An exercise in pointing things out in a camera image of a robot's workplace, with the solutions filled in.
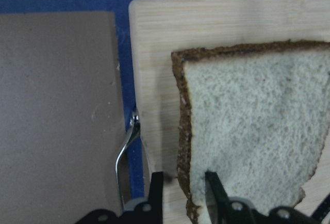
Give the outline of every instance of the bread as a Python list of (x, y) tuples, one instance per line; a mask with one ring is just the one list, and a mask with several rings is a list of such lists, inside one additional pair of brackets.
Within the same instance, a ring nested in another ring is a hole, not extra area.
[(177, 174), (193, 223), (210, 223), (207, 170), (267, 214), (302, 200), (330, 126), (330, 43), (172, 53), (180, 92)]

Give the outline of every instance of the light wood board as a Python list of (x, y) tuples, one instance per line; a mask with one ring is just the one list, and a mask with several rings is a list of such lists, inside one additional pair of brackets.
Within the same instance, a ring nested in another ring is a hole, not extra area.
[[(330, 0), (135, 0), (129, 7), (141, 138), (151, 171), (175, 177), (179, 93), (171, 52), (291, 39), (330, 41)], [(330, 192), (330, 144), (298, 209)], [(189, 223), (176, 179), (164, 188), (164, 222)]]

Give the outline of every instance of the gray surface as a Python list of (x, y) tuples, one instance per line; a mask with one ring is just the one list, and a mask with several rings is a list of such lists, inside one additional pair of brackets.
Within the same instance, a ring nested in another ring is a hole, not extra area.
[(117, 211), (124, 136), (113, 14), (0, 15), (0, 223)]

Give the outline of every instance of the bread crust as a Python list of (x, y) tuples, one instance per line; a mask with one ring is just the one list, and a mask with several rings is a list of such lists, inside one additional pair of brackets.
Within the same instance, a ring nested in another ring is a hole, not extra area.
[(191, 102), (188, 84), (185, 78), (184, 64), (197, 63), (220, 59), (230, 59), (237, 56), (253, 56), (260, 53), (282, 53), (289, 51), (305, 51), (329, 48), (329, 42), (323, 41), (297, 41), (271, 42), (260, 44), (239, 44), (231, 47), (217, 47), (212, 50), (205, 48), (189, 49), (173, 52), (172, 70), (180, 92), (180, 122), (179, 122), (179, 149), (177, 157), (177, 176), (180, 187), (187, 197), (187, 216), (192, 223), (198, 223), (197, 210), (199, 206), (192, 201), (190, 191), (190, 160), (191, 160)]

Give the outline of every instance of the cutting board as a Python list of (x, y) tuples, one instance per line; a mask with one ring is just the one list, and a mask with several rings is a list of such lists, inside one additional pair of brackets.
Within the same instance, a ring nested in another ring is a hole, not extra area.
[[(151, 171), (164, 171), (164, 223), (190, 223), (178, 187), (179, 93), (171, 52), (272, 41), (330, 41), (330, 0), (135, 0), (129, 7), (141, 139)], [(306, 214), (330, 192), (330, 143), (297, 208)]]

